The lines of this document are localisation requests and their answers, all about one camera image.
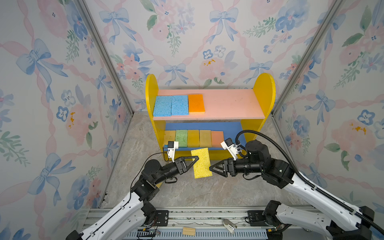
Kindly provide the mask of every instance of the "yellow shelf side panel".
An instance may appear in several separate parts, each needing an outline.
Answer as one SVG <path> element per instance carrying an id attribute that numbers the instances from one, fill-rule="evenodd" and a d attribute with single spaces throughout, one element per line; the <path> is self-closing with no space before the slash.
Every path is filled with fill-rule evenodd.
<path id="1" fill-rule="evenodd" d="M 275 81 L 271 74 L 262 73 L 257 78 L 255 85 L 253 86 L 253 92 L 256 95 L 257 101 L 263 110 L 264 119 L 242 119 L 241 125 L 243 130 L 255 130 L 260 131 L 266 121 L 266 118 L 272 111 L 273 105 L 275 104 L 276 98 L 276 86 Z M 245 133 L 245 140 L 247 142 L 255 140 L 256 136 L 252 133 Z"/>
<path id="2" fill-rule="evenodd" d="M 155 131 L 157 142 L 159 143 L 160 149 L 163 147 L 164 131 L 166 129 L 166 122 L 164 120 L 154 121 L 153 120 L 153 108 L 155 106 L 155 101 L 157 94 L 159 93 L 159 86 L 157 85 L 157 80 L 155 75 L 150 74 L 147 77 L 146 87 L 145 87 L 145 98 L 147 102 L 147 110 L 149 118 Z"/>

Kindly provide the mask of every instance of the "pink shelf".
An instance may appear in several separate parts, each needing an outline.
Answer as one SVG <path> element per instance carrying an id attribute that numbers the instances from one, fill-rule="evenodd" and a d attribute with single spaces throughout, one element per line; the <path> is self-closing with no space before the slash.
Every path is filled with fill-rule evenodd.
<path id="1" fill-rule="evenodd" d="M 264 119 L 252 89 L 163 89 L 158 96 L 203 94 L 205 114 L 153 117 L 153 120 Z"/>

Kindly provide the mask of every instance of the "blue sponge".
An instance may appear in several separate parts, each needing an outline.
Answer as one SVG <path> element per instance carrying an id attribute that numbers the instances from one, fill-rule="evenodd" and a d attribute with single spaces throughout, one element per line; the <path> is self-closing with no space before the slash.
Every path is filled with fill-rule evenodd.
<path id="1" fill-rule="evenodd" d="M 172 107 L 172 96 L 157 96 L 153 109 L 154 117 L 170 117 Z"/>
<path id="2" fill-rule="evenodd" d="M 172 96 L 172 115 L 188 114 L 188 95 Z"/>

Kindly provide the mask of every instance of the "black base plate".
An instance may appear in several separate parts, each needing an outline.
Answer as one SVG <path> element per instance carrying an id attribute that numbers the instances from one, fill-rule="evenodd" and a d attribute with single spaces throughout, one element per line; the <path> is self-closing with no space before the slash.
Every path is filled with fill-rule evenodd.
<path id="1" fill-rule="evenodd" d="M 156 220 L 155 226 L 159 226 L 159 227 L 168 226 L 168 216 L 169 216 L 168 210 L 156 210 L 155 219 L 157 218 L 157 220 Z"/>
<path id="2" fill-rule="evenodd" d="M 248 210 L 248 219 L 251 222 L 251 227 L 260 227 L 260 226 L 269 226 L 265 223 L 265 216 L 263 215 L 263 210 Z"/>

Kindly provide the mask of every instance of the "yellow sponge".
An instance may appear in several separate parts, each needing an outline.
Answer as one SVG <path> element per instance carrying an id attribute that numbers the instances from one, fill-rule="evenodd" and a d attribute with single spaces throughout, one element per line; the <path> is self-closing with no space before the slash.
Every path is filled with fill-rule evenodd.
<path id="1" fill-rule="evenodd" d="M 202 94 L 188 95 L 189 114 L 204 114 L 205 107 Z"/>
<path id="2" fill-rule="evenodd" d="M 175 141 L 175 137 L 176 137 L 176 130 L 164 131 L 163 146 L 168 145 L 168 141 Z"/>
<path id="3" fill-rule="evenodd" d="M 200 130 L 200 147 L 212 147 L 211 130 Z"/>
<path id="4" fill-rule="evenodd" d="M 200 138 L 199 138 L 198 130 L 188 130 L 187 146 L 188 147 L 200 146 Z"/>
<path id="5" fill-rule="evenodd" d="M 211 162 L 209 160 L 208 148 L 191 150 L 191 154 L 192 156 L 199 157 L 199 160 L 193 165 L 193 172 L 195 173 L 195 178 L 212 176 L 212 172 L 209 170 Z"/>

